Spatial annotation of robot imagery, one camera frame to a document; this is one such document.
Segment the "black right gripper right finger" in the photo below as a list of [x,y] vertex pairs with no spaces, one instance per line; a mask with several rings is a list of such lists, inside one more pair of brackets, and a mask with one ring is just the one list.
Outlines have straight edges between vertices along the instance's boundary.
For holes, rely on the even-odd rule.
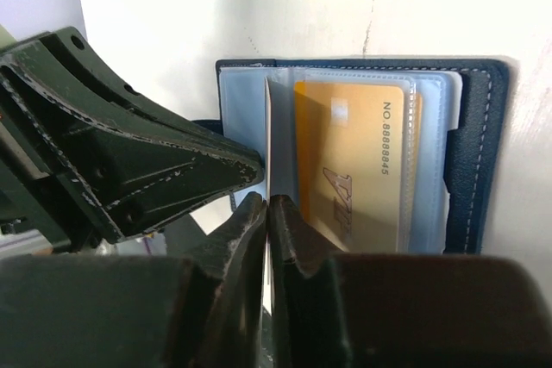
[[519,264],[478,255],[345,253],[274,196],[278,367],[548,367],[551,315]]

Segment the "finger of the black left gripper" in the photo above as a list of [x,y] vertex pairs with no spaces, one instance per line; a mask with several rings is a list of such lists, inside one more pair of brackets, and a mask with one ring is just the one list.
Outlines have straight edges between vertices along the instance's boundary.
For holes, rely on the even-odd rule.
[[135,91],[73,27],[1,52],[1,230],[55,247],[152,233],[263,179],[260,155]]

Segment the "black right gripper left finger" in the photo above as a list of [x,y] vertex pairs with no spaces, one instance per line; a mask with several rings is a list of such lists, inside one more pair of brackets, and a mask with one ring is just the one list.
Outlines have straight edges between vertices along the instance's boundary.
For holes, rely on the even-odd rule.
[[266,219],[250,193],[181,257],[3,259],[2,366],[257,366]]

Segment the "blue leather card holder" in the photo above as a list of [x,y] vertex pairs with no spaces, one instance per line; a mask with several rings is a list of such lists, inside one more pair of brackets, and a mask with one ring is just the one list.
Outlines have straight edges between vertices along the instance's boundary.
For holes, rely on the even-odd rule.
[[413,78],[422,117],[410,253],[476,254],[481,249],[510,83],[506,63],[478,58],[221,59],[219,117],[201,126],[262,152],[263,87],[275,84],[274,123],[284,128],[282,192],[297,190],[292,83],[302,75],[399,81]]

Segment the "gold VIP card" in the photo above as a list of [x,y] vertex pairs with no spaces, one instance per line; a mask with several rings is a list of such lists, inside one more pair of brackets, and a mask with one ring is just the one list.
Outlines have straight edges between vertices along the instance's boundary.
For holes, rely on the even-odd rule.
[[307,80],[294,92],[304,219],[347,251],[397,251],[405,92]]

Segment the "gold card sleeve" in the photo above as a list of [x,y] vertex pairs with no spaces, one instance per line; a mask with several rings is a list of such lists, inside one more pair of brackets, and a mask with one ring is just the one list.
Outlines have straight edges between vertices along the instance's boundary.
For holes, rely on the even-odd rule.
[[294,92],[288,79],[265,78],[266,196],[289,196],[298,201]]

